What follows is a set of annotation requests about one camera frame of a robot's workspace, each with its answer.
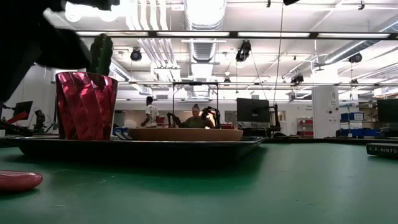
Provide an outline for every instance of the desk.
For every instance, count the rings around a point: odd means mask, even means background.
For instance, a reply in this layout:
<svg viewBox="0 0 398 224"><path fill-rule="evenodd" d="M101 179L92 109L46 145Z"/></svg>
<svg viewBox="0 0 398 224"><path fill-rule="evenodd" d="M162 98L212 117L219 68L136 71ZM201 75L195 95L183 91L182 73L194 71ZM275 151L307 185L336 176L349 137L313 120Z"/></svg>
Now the desk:
<svg viewBox="0 0 398 224"><path fill-rule="evenodd" d="M395 223L398 161L364 146L262 144L239 165L177 171L30 159L0 149L7 170L44 181L0 195L3 223Z"/></svg>

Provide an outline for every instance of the green plant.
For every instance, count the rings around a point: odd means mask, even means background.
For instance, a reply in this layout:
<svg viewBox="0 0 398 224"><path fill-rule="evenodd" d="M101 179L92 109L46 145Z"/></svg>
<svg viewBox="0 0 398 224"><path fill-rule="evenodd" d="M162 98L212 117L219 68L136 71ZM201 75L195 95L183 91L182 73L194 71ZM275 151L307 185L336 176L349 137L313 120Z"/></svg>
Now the green plant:
<svg viewBox="0 0 398 224"><path fill-rule="evenodd" d="M100 75L109 75L109 66L111 65L113 42L106 34L100 34L95 37L90 47L91 63L87 72Z"/></svg>

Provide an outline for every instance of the black tray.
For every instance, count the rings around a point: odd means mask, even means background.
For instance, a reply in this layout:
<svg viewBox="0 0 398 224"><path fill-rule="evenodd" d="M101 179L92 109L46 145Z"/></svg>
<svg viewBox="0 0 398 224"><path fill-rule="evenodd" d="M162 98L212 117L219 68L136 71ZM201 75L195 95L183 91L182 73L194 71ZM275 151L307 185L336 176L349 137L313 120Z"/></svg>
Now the black tray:
<svg viewBox="0 0 398 224"><path fill-rule="evenodd" d="M40 159L128 161L145 164L225 164L236 162L265 138L238 142L79 141L49 137L8 139L27 156Z"/></svg>

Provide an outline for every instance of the vase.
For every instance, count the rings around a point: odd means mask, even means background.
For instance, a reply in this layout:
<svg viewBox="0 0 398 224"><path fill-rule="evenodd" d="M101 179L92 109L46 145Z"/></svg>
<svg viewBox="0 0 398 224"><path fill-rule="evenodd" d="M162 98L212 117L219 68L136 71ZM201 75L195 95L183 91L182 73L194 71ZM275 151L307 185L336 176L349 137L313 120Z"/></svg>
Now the vase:
<svg viewBox="0 0 398 224"><path fill-rule="evenodd" d="M118 81L95 73L55 77L60 139L109 140Z"/></svg>

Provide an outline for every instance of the person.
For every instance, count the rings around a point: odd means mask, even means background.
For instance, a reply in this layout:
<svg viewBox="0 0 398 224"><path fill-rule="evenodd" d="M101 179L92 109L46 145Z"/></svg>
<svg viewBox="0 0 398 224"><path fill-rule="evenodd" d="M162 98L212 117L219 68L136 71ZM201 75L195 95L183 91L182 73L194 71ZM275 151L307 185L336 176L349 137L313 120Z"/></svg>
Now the person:
<svg viewBox="0 0 398 224"><path fill-rule="evenodd" d="M192 117L188 118L186 121L182 123L184 128L214 128L214 124L210 121L210 119L203 120L199 116L199 106L195 104L192 107Z"/></svg>
<svg viewBox="0 0 398 224"><path fill-rule="evenodd" d="M147 118L144 122L141 123L141 126L145 126L146 128L157 127L156 119L159 117L159 112L157 111L156 107L152 105L153 101L153 97L147 97L147 108L145 109L145 114Z"/></svg>

